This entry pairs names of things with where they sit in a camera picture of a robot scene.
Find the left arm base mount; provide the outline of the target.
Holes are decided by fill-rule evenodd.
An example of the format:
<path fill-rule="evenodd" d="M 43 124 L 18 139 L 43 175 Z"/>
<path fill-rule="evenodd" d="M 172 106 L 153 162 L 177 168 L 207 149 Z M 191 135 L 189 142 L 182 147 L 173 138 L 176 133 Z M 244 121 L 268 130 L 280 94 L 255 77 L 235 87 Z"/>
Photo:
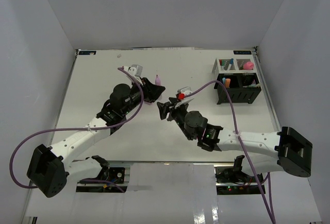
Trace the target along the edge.
<path fill-rule="evenodd" d="M 103 173 L 97 180 L 103 182 L 80 181 L 77 193 L 125 193 L 129 183 L 130 168 L 111 166 L 108 173 Z"/>

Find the pink stubby highlighter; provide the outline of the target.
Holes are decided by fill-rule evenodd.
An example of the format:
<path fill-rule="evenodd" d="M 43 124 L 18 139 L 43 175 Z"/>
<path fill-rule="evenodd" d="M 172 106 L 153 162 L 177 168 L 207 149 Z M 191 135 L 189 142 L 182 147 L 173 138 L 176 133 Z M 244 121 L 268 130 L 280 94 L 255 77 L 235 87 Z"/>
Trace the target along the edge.
<path fill-rule="evenodd" d="M 155 78 L 155 85 L 161 86 L 161 80 L 158 75 L 156 75 L 156 78 Z"/>

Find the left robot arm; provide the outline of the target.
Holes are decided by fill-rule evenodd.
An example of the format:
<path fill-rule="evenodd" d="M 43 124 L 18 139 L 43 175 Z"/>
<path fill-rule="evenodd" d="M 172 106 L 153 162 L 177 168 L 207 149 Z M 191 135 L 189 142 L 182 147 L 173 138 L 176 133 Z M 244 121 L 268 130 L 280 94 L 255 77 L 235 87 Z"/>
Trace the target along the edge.
<path fill-rule="evenodd" d="M 164 86 L 155 85 L 145 77 L 139 85 L 116 85 L 101 111 L 82 131 L 49 147 L 40 145 L 34 150 L 28 178 L 47 198 L 57 195 L 68 181 L 108 180 L 110 166 L 104 158 L 91 156 L 79 161 L 77 157 L 119 130 L 127 114 L 142 101 L 152 104 L 164 91 Z"/>

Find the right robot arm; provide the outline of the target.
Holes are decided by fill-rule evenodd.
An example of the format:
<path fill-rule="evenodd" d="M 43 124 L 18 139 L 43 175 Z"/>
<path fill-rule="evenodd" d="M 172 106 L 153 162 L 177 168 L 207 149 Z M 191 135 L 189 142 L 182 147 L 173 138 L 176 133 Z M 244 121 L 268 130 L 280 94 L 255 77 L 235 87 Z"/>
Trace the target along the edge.
<path fill-rule="evenodd" d="M 233 177 L 245 182 L 254 174 L 284 171 L 302 178 L 311 176 L 312 143 L 291 127 L 279 132 L 236 134 L 208 122 L 198 111 L 188 111 L 188 102 L 171 98 L 157 103 L 161 120 L 175 121 L 184 136 L 197 141 L 205 151 L 242 151 L 255 153 L 249 163 L 246 155 L 234 160 Z"/>

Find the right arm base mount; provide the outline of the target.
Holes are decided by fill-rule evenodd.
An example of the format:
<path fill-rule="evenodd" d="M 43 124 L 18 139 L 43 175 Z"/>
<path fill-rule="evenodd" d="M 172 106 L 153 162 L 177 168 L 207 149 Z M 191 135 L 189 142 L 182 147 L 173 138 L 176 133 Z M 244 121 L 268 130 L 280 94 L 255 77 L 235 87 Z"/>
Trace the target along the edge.
<path fill-rule="evenodd" d="M 258 175 L 262 188 L 260 191 L 254 176 L 233 171 L 230 166 L 216 166 L 214 169 L 218 196 L 260 195 L 261 192 L 266 192 L 264 186 L 266 178 L 262 174 Z"/>

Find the orange stubby highlighter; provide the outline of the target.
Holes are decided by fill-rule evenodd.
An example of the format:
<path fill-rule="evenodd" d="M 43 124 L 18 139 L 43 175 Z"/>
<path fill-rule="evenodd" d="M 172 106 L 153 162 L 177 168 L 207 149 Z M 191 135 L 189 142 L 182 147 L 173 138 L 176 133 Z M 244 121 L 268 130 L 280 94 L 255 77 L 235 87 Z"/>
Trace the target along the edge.
<path fill-rule="evenodd" d="M 225 79 L 224 85 L 225 85 L 226 88 L 229 88 L 230 87 L 230 82 L 231 82 L 231 79 L 230 78 L 226 78 Z"/>

